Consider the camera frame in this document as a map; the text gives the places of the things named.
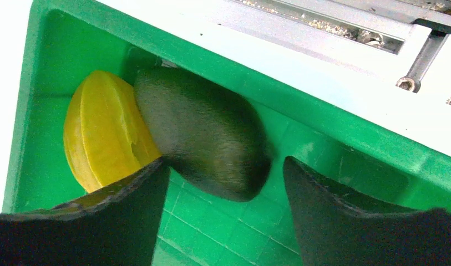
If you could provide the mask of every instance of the dark green fruit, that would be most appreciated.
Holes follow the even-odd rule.
[[[135,97],[167,162],[197,188],[253,199],[271,165],[255,109],[239,94],[179,68],[142,71]]]

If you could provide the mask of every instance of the wood shavings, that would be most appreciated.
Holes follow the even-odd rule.
[[[334,34],[337,36],[345,37],[348,39],[354,39],[352,32],[349,31],[347,28],[340,26],[340,25],[335,25],[335,24],[332,24],[332,23],[326,22],[326,21],[319,21],[318,19],[314,19],[314,20],[308,22],[308,25],[310,25],[316,29],[324,30],[325,32],[328,32],[328,33],[331,33],[331,34]]]
[[[273,8],[267,8],[267,7],[261,6],[258,4],[258,2],[253,2],[253,1],[241,1],[241,2],[247,6],[257,7],[257,8],[263,9],[265,11],[268,11],[269,13],[279,14],[279,12],[277,10],[275,10]]]
[[[428,4],[425,6],[421,6],[422,8],[426,8],[432,11],[440,11],[441,9],[443,9],[445,7],[445,4],[443,3],[434,3],[434,4]]]
[[[383,36],[381,34],[366,29],[360,29],[358,31],[356,41],[376,48],[384,46]]]

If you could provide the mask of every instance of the green plastic bin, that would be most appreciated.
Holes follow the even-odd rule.
[[[451,211],[451,157],[98,2],[35,0],[3,212],[84,195],[63,147],[75,89],[95,69],[132,84],[133,69],[159,58],[246,97],[277,156],[266,186],[247,203],[205,194],[172,171],[153,265],[301,265],[282,177],[286,156],[379,200]]]

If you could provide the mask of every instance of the white surface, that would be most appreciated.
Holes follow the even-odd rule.
[[[0,212],[31,3],[32,0],[0,1]]]
[[[194,17],[197,21],[212,24],[220,23],[223,27],[267,40],[332,64],[363,72],[392,84],[395,84],[400,77],[408,73],[431,31],[431,29],[423,26],[383,19],[370,13],[355,11],[353,8],[349,8],[349,10],[340,8],[341,5],[336,3],[326,7],[326,5],[331,3],[327,0],[322,0],[324,3],[320,3],[325,7],[315,4],[314,0],[298,1],[302,7],[317,13],[337,10],[339,13],[338,17],[346,16],[348,18],[348,24],[359,25],[358,23],[365,21],[365,23],[360,24],[362,28],[369,28],[382,32],[387,36],[404,40],[403,46],[398,54],[388,53],[302,23],[297,23],[291,19],[269,14],[263,10],[232,1],[213,0],[205,3],[204,0],[181,1],[180,3],[172,3],[173,7],[171,9],[175,8],[174,11],[183,12],[188,17]],[[147,10],[148,5],[151,5],[153,2],[155,1],[144,1],[143,5],[145,5],[145,8],[142,7],[140,10]],[[125,3],[116,4],[118,6],[127,6]],[[197,34],[196,30],[195,28],[189,29],[192,34]]]
[[[451,156],[451,106],[445,101],[201,20],[203,13],[226,12],[216,1],[98,1]]]

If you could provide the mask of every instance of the yellow fruit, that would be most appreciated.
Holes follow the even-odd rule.
[[[86,77],[72,97],[64,147],[75,179],[89,193],[161,156],[137,108],[134,88],[101,70]]]

